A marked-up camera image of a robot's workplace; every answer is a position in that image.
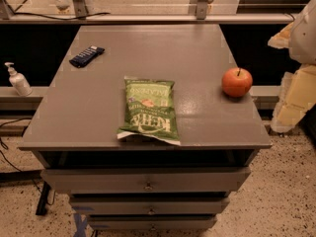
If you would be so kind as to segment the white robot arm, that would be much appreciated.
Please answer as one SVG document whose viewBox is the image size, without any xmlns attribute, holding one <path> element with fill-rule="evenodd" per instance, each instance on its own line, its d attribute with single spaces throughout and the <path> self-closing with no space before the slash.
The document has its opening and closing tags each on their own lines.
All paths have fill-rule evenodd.
<svg viewBox="0 0 316 237">
<path fill-rule="evenodd" d="M 268 41 L 286 49 L 297 67 L 281 79 L 271 129 L 289 132 L 316 105 L 316 0 L 310 0 L 297 17 Z"/>
</svg>

